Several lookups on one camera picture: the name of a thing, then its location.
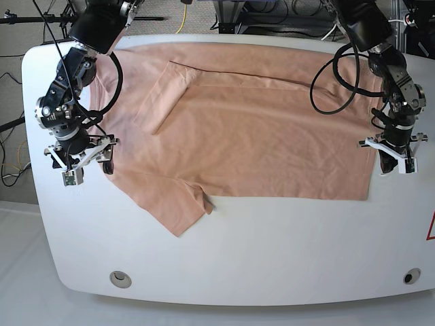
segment gray floor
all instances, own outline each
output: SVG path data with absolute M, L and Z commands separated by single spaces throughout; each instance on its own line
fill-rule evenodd
M 285 15 L 285 5 L 282 2 L 283 0 L 279 1 L 276 15 Z M 286 1 L 290 7 L 291 0 Z M 319 0 L 299 0 L 299 12 L 301 14 L 313 12 L 313 9 L 315 10 L 318 6 L 318 1 Z M 43 12 L 47 10 L 50 2 L 51 0 L 38 1 Z M 378 1 L 378 6 L 388 16 L 391 11 L 390 2 L 390 0 Z M 65 3 L 65 0 L 55 1 L 50 13 L 58 16 L 62 12 Z M 85 0 L 75 0 L 73 3 L 76 4 L 79 10 L 82 10 L 85 6 Z M 254 5 L 257 8 L 262 8 L 263 6 L 260 4 Z M 7 9 L 19 16 L 37 15 L 36 9 L 33 7 L 31 0 L 1 0 L 0 12 L 4 12 Z M 167 19 L 163 22 L 134 22 L 132 27 L 128 30 L 128 35 L 174 33 L 181 24 L 183 10 L 184 5 L 178 0 L 145 0 L 139 15 L 164 16 Z M 192 5 L 188 6 L 188 16 L 182 33 L 217 33 L 217 31 L 210 31 L 209 29 L 214 22 L 215 11 L 212 2 L 194 1 Z M 53 27 L 56 37 L 60 38 L 60 29 L 55 27 L 55 24 L 53 24 Z M 42 31 L 43 25 L 40 23 L 1 25 L 0 56 L 23 54 L 28 49 L 40 45 L 42 42 Z M 0 58 L 0 75 L 4 72 L 9 72 L 15 78 L 21 80 L 21 60 L 22 58 Z M 16 119 L 22 113 L 23 104 L 21 87 L 18 84 L 15 84 L 8 76 L 0 79 L 0 103 L 2 107 L 0 110 L 0 124 Z M 7 135 L 8 132 L 3 133 L 2 139 Z M 12 164 L 14 166 L 18 165 L 18 147 L 26 139 L 25 127 L 17 127 L 5 143 L 7 164 Z M 22 146 L 20 159 L 22 165 L 30 160 L 26 143 Z M 6 166 L 5 171 L 5 173 L 16 172 L 10 166 Z M 31 171 L 22 176 L 14 187 L 6 188 L 0 183 L 0 200 L 37 204 L 37 196 Z

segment metal grommet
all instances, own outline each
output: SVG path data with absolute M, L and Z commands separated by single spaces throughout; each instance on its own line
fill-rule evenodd
M 124 272 L 115 271 L 110 273 L 110 281 L 120 289 L 126 289 L 131 286 L 131 278 Z
M 411 285 L 417 282 L 420 278 L 421 270 L 419 268 L 413 268 L 409 272 L 407 272 L 403 278 L 403 283 L 406 285 Z

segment t-shirt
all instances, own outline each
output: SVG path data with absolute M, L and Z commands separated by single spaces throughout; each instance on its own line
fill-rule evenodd
M 375 151 L 370 109 L 357 95 L 336 115 L 311 106 L 309 89 L 332 56 L 268 46 L 164 43 L 116 51 L 124 72 L 120 97 L 101 126 L 120 139 L 108 178 L 179 236 L 211 213 L 209 196 L 365 200 Z M 355 82 L 355 61 L 340 73 Z M 118 76 L 97 60 L 91 107 L 112 98 Z M 380 91 L 362 60 L 360 87 Z M 314 100 L 324 111 L 350 92 L 326 69 Z

